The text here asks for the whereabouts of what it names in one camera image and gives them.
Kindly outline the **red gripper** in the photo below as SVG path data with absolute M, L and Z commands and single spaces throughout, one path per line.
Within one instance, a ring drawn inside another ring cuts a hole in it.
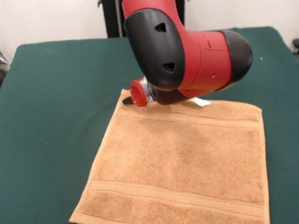
M 148 86 L 145 78 L 130 83 L 130 95 L 130 97 L 122 100 L 123 104 L 136 104 L 137 106 L 146 106 L 148 104 Z

